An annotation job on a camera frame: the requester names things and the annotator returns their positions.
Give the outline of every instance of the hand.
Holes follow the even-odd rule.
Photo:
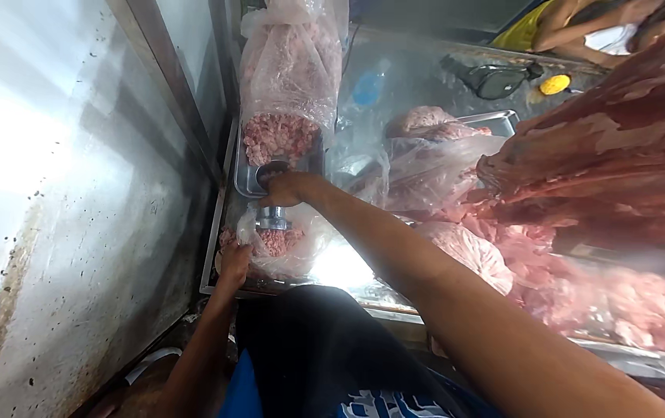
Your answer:
[[[663,0],[630,0],[610,12],[614,25],[639,23],[660,7]]]
[[[296,206],[305,202],[309,194],[327,185],[322,176],[302,171],[289,171],[273,178],[268,185],[270,192],[259,202],[260,206]]]
[[[250,267],[252,245],[240,245],[232,241],[224,247],[222,257],[222,272],[218,275],[217,289],[226,289],[234,294],[247,279],[247,270]]]

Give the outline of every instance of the clear plastic bag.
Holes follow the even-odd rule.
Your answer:
[[[237,241],[251,244],[254,248],[250,263],[265,272],[270,278],[303,278],[311,270],[314,259],[324,251],[330,239],[336,235],[335,229],[313,207],[302,203],[287,207],[286,219],[294,229],[304,235],[281,257],[272,257],[256,230],[255,219],[258,207],[255,203],[247,206],[247,211],[237,222]]]
[[[438,106],[418,106],[387,125],[387,138],[458,140],[473,135],[492,135],[492,131],[467,127]]]
[[[391,140],[387,175],[383,170],[370,173],[358,181],[351,191],[386,190],[386,195],[371,201],[393,212],[436,211],[453,206],[474,188],[476,176],[471,173],[477,160],[492,155],[505,138],[475,135],[456,141],[433,142],[422,138]]]
[[[460,224],[423,223],[415,228],[421,236],[477,273],[495,290],[507,295],[513,287],[513,272],[491,242],[479,238]]]
[[[249,37],[239,87],[253,164],[283,153],[297,158],[308,150],[299,148],[309,147],[319,131],[323,140],[334,138],[343,60],[338,20],[347,21],[347,8],[338,2],[276,0],[243,18],[242,33]],[[269,120],[271,115],[281,118]],[[254,129],[248,132],[251,121]],[[273,132],[263,135],[269,129]],[[277,143],[279,137],[285,137],[285,146]]]

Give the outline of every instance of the white wall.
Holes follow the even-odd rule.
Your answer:
[[[191,3],[163,12],[217,135]],[[186,309],[210,194],[187,153],[103,0],[0,0],[0,416],[67,416]]]

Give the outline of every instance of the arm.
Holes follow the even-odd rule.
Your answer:
[[[602,67],[606,67],[607,69],[613,69],[632,57],[632,55],[610,55],[608,53],[596,51],[585,46],[583,39],[576,39],[571,43],[555,47],[552,49],[552,52],[556,52],[566,57],[582,58]]]
[[[596,19],[568,27],[569,20],[579,11],[579,0],[555,0],[542,13],[533,42],[534,51],[549,51],[608,27],[642,22],[660,4],[662,0],[630,0]]]
[[[531,318],[392,214],[308,173],[270,184],[263,205],[309,203],[410,299],[451,361],[514,418],[665,417],[665,402]]]
[[[200,416],[206,398],[218,393],[224,368],[234,293],[244,283],[252,247],[232,242],[225,248],[216,290],[196,331],[162,389],[151,416]]]

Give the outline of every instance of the yellow clothing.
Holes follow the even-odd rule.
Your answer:
[[[544,12],[547,6],[549,6],[554,0],[549,0],[544,2],[532,11],[529,14],[523,16],[521,20],[514,23],[513,26],[509,27],[504,33],[495,38],[490,45],[510,49],[513,51],[529,51],[533,48],[534,37],[539,30],[539,18],[541,13]]]

